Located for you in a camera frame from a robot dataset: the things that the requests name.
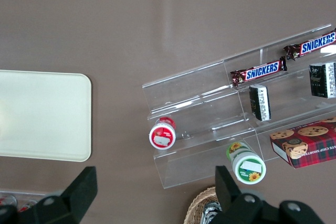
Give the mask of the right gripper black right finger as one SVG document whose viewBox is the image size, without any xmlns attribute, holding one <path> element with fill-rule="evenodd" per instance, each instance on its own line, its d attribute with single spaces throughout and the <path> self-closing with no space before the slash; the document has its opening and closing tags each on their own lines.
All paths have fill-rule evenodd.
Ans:
<svg viewBox="0 0 336 224">
<path fill-rule="evenodd" d="M 302 202 L 285 200 L 277 208 L 252 193 L 242 193 L 225 166 L 216 166 L 215 191 L 222 211 L 210 223 L 323 223 Z"/>
</svg>

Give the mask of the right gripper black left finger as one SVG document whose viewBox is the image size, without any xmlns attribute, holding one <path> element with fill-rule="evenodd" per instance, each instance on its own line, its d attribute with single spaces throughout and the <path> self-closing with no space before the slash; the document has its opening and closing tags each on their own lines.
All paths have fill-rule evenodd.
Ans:
<svg viewBox="0 0 336 224">
<path fill-rule="evenodd" d="M 80 223 L 97 192 L 96 167 L 87 166 L 59 196 L 45 197 L 23 212 L 1 206 L 1 223 Z"/>
</svg>

